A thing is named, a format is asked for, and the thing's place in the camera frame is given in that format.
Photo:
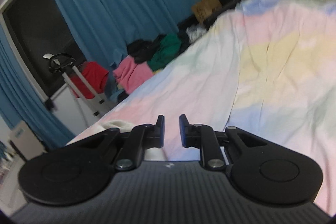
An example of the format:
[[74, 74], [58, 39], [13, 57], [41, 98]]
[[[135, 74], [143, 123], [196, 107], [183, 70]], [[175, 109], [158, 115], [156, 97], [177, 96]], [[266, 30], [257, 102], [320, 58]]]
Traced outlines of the white striped jacket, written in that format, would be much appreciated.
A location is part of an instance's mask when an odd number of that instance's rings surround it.
[[[99, 133], [109, 128], [117, 128], [121, 133], [131, 132], [135, 124], [123, 120], [111, 120], [94, 125], [93, 132]], [[167, 161], [166, 154], [162, 148], [148, 148], [145, 150], [146, 161]]]

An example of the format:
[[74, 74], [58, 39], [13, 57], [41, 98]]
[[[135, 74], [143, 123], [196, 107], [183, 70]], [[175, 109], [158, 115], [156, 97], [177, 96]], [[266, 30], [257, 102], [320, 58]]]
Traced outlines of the pink garment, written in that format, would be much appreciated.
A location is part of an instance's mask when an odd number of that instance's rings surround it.
[[144, 82], [154, 76], [147, 62], [136, 64], [134, 58], [127, 56], [113, 71], [114, 79], [126, 94], [131, 94]]

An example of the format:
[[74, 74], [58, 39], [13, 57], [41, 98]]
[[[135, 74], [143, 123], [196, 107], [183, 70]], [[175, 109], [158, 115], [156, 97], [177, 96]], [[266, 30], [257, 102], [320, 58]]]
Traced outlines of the silver tripod stand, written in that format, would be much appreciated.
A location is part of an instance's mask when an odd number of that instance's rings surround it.
[[108, 70], [94, 61], [77, 66], [76, 59], [69, 53], [46, 53], [43, 58], [48, 61], [49, 72], [61, 74], [75, 101], [81, 100], [94, 117], [101, 118], [112, 108], [105, 94]]

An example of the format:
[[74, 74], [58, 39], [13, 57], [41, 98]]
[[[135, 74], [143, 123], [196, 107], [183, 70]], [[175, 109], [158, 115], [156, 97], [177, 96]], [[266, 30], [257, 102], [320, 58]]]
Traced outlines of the red garment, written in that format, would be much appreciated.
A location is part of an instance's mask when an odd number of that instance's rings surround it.
[[[88, 81], [92, 88], [98, 93], [104, 93], [106, 83], [108, 81], [109, 71], [103, 68], [98, 63], [85, 62], [80, 68], [80, 73]], [[80, 90], [86, 99], [93, 99], [94, 95], [88, 87], [82, 82], [78, 75], [75, 73], [70, 77], [74, 85]]]

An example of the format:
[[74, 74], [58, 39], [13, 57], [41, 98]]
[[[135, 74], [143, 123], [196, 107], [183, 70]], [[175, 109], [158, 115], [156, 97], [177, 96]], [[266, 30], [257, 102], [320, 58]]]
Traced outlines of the black garment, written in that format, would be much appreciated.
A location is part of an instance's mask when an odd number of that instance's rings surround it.
[[136, 64], [142, 64], [152, 59], [159, 50], [161, 41], [166, 35], [160, 34], [154, 40], [138, 39], [127, 45], [127, 54], [133, 57]]

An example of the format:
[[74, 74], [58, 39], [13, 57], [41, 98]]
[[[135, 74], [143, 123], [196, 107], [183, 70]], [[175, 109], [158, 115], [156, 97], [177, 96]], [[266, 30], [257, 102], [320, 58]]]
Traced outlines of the green garment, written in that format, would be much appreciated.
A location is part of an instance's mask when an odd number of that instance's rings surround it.
[[181, 45], [182, 41], [177, 34], [167, 34], [159, 42], [158, 49], [147, 65], [153, 72], [165, 68], [178, 56]]

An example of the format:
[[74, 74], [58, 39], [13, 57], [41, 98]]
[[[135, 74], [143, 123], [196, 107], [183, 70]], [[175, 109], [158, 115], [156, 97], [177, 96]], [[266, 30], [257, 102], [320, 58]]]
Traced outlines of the pastel bed sheet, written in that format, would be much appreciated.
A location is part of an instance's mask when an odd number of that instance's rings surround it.
[[317, 205], [335, 213], [335, 0], [245, 0], [165, 69], [77, 136], [118, 121], [164, 115], [165, 160], [197, 160], [183, 148], [179, 116], [222, 131], [236, 126], [314, 159]]

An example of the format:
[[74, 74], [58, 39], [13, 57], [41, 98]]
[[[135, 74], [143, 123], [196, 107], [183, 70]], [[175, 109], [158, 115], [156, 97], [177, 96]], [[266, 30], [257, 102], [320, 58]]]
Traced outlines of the white black chair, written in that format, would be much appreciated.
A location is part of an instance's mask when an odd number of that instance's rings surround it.
[[20, 121], [9, 134], [9, 143], [24, 160], [29, 161], [45, 152], [46, 148], [25, 121]]

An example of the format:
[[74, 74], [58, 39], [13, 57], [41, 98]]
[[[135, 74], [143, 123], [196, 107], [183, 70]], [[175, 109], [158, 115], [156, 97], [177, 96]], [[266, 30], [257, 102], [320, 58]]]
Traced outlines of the left blue curtain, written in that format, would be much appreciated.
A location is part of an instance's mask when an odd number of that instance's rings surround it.
[[19, 65], [1, 30], [1, 116], [10, 129], [26, 122], [49, 149], [66, 145], [75, 135], [51, 114]]

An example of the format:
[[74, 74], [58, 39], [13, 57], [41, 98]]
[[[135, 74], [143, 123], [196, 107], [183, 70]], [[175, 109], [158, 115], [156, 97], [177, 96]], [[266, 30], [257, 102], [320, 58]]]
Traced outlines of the dark window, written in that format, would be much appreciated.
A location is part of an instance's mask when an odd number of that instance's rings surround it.
[[55, 0], [13, 0], [5, 9], [4, 20], [21, 58], [46, 96], [53, 96], [64, 80], [60, 73], [49, 71], [45, 54], [68, 53], [77, 65], [86, 61]]

